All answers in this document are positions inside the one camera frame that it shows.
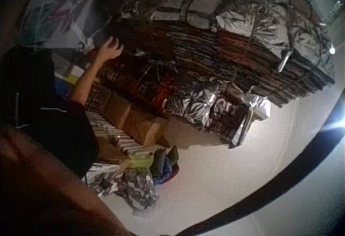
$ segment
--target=wrapped package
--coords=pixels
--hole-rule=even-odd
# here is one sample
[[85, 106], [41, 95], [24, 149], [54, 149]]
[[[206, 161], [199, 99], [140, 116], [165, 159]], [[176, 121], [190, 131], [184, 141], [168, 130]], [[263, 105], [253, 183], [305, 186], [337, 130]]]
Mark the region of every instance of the wrapped package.
[[207, 131], [220, 137], [229, 148], [240, 146], [254, 120], [264, 120], [271, 115], [271, 103], [260, 96], [243, 93], [236, 84], [220, 84], [210, 113]]
[[211, 110], [207, 131], [218, 135], [229, 148], [235, 148], [242, 144], [251, 116], [247, 105], [233, 103], [230, 98], [219, 95]]
[[93, 163], [84, 181], [93, 188], [99, 198], [104, 198], [119, 190], [122, 173], [120, 166], [105, 163]]
[[174, 92], [169, 95], [164, 111], [203, 130], [209, 125], [210, 110], [217, 91], [218, 82], [201, 81], [180, 71], [176, 76]]
[[123, 131], [143, 146], [153, 145], [162, 137], [167, 120], [145, 110], [132, 108]]
[[115, 128], [122, 129], [131, 107], [132, 103], [113, 92], [101, 115], [105, 117]]
[[157, 36], [144, 41], [173, 44], [162, 58], [170, 50], [177, 67], [244, 92], [254, 86], [277, 106], [334, 84], [330, 39], [313, 0], [162, 0], [151, 19]]
[[159, 196], [149, 169], [127, 169], [123, 180], [127, 184], [127, 196], [134, 209], [144, 211], [158, 201]]
[[138, 59], [126, 63], [116, 79], [116, 89], [129, 95], [135, 95], [141, 80], [150, 68], [149, 62]]
[[164, 65], [152, 63], [142, 78], [136, 98], [162, 112], [163, 103], [173, 89], [176, 72]]

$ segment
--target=cardboard box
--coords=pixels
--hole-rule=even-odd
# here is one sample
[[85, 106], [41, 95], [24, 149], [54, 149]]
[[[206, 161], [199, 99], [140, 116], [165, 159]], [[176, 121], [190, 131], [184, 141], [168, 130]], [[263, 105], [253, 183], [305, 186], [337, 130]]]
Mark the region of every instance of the cardboard box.
[[115, 92], [112, 93], [107, 101], [101, 115], [109, 121], [116, 129], [122, 129], [125, 121], [130, 113], [132, 104], [118, 96]]
[[136, 107], [131, 109], [123, 131], [143, 146], [153, 145], [163, 136], [167, 121]]
[[119, 165], [128, 159], [128, 157], [120, 150], [116, 149], [107, 138], [97, 137], [97, 141], [99, 144], [98, 160]]

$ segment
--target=light fixture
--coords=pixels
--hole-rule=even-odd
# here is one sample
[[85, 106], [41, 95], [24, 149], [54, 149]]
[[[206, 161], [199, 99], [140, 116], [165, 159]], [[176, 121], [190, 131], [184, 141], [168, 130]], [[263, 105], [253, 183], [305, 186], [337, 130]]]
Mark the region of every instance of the light fixture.
[[329, 50], [329, 53], [335, 54], [335, 48], [334, 48], [333, 44], [332, 44], [332, 46], [331, 46], [331, 48]]

